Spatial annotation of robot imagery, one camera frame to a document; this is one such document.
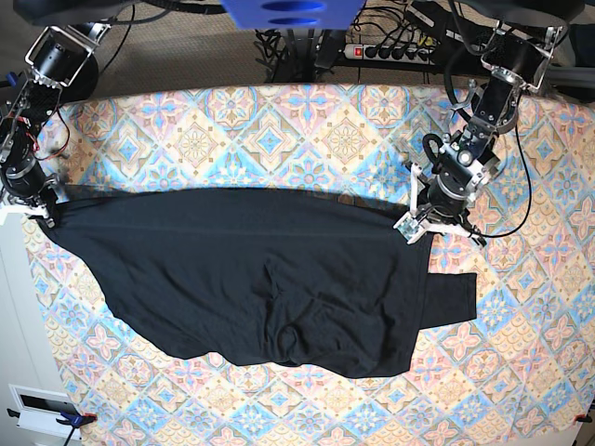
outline black cloth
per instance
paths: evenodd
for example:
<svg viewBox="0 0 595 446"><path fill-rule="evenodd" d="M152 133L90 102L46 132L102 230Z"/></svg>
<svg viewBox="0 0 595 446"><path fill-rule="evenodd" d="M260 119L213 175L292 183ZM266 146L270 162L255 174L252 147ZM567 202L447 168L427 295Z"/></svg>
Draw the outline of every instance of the black cloth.
<svg viewBox="0 0 595 446"><path fill-rule="evenodd" d="M44 229L108 307L164 353L316 364L350 378L409 369L421 328L474 319L475 274L428 274L395 213L289 190L183 190L59 206Z"/></svg>

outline blue object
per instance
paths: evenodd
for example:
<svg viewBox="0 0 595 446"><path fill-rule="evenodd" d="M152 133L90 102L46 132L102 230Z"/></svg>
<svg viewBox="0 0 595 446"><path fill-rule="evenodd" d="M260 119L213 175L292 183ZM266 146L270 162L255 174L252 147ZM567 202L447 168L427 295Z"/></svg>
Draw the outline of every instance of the blue object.
<svg viewBox="0 0 595 446"><path fill-rule="evenodd" d="M10 84L10 86L17 86L17 84L19 83L19 77L15 72L10 72L9 74L7 74L7 81Z"/></svg>
<svg viewBox="0 0 595 446"><path fill-rule="evenodd" d="M240 29L347 30L365 0L221 0Z"/></svg>

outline power strip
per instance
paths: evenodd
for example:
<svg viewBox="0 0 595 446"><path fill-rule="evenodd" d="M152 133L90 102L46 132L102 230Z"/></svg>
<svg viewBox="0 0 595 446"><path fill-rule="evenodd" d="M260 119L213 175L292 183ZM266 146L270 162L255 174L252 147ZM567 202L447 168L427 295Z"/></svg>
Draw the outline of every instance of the power strip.
<svg viewBox="0 0 595 446"><path fill-rule="evenodd" d="M409 62L433 65L430 61L430 51L426 48L417 49L411 46L390 46L346 44L344 55L346 59L381 60L384 62Z"/></svg>

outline table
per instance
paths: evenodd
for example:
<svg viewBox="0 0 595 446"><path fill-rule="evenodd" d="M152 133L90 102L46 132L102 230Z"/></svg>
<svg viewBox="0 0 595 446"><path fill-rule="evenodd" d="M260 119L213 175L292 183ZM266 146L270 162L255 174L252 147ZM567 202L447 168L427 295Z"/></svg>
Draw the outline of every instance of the table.
<svg viewBox="0 0 595 446"><path fill-rule="evenodd" d="M428 169L421 139L442 132L447 105L441 89L386 85L95 100L62 109L69 147L46 169L96 194L234 186L406 203L401 161ZM112 316L82 261L26 221L61 379L81 411L99 416L83 429L85 445L468 446L566 429L595 393L594 121L587 108L522 100L519 131L534 186L529 221L484 249L436 237L430 272L478 273L478 320L421 332L411 371L392 378L235 367L214 353L169 358ZM65 138L52 119L42 151ZM507 169L471 211L489 232L516 226L528 202L513 134L496 152Z"/></svg>

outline patterned tablecloth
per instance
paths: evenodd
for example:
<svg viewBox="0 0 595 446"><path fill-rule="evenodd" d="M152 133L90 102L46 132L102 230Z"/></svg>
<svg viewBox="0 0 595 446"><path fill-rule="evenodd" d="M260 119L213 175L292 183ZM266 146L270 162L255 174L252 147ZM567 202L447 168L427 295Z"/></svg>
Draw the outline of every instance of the patterned tablecloth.
<svg viewBox="0 0 595 446"><path fill-rule="evenodd" d="M400 160L428 167L421 139L441 133L446 105L439 89L350 85L92 101L62 110L70 144L46 167L100 190L283 187L405 202ZM85 444L467 446L569 427L595 392L594 115L525 98L519 129L534 186L527 225L485 249L436 238L430 271L478 273L478 319L421 332L411 371L393 378L169 358L112 316L81 260L24 223L62 381L99 416ZM65 137L53 119L42 151ZM508 166L472 211L490 232L516 226L528 203L512 134L497 152Z"/></svg>

